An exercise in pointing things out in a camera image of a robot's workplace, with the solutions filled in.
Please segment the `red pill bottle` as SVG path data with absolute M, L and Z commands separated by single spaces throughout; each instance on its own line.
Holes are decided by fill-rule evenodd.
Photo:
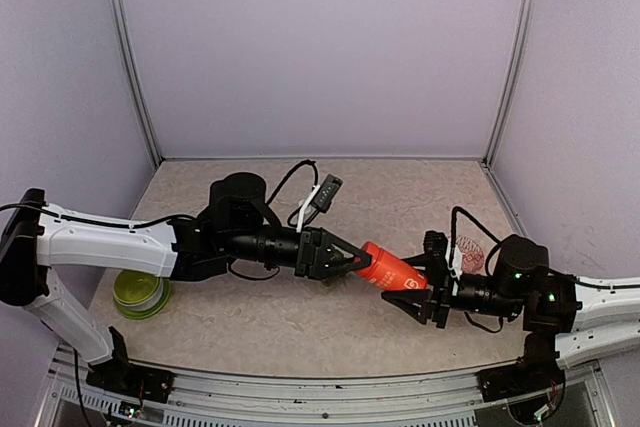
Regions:
M 408 263 L 379 247 L 373 242 L 366 242 L 362 250 L 371 256 L 371 264 L 367 268 L 356 271 L 366 282 L 382 291 L 424 290 L 427 278 Z

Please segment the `green weekly pill organizer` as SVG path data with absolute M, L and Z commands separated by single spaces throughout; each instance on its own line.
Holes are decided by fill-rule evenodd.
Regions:
M 334 284 L 343 280 L 346 273 L 341 272 L 340 268 L 345 265 L 346 261 L 347 256 L 340 248 L 328 248 L 323 261 L 325 277 L 321 280 L 321 284 L 325 287 L 332 287 Z

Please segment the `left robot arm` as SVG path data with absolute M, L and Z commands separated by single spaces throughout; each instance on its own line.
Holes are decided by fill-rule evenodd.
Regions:
M 54 267 L 129 270 L 177 282 L 227 273 L 237 260 L 289 267 L 324 280 L 362 270 L 372 257 L 323 228 L 283 225 L 266 199 L 265 180 L 250 172 L 214 182 L 196 217 L 178 214 L 146 223 L 83 217 L 28 190 L 1 234 L 1 301 L 33 312 L 121 392 L 140 381 L 122 336 L 94 320 L 62 284 Z

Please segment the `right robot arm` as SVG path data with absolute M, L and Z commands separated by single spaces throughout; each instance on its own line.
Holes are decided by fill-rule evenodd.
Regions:
M 457 273 L 456 245 L 429 231 L 424 252 L 407 259 L 424 268 L 428 284 L 382 293 L 382 298 L 421 324 L 444 328 L 450 311 L 492 316 L 501 324 L 521 320 L 523 354 L 511 380 L 535 389 L 551 366 L 568 369 L 639 346 L 639 281 L 581 279 L 551 269 L 547 248 L 512 234 L 493 249 L 491 273 Z

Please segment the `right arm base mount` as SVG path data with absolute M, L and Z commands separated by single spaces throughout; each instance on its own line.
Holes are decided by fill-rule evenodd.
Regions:
M 480 370 L 476 378 L 483 401 L 493 402 L 561 386 L 566 375 L 555 362 L 513 363 Z

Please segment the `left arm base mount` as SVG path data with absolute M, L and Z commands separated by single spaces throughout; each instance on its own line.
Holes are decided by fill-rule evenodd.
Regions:
M 86 383 L 114 394 L 166 404 L 175 375 L 169 370 L 138 364 L 116 365 L 111 362 L 90 367 Z

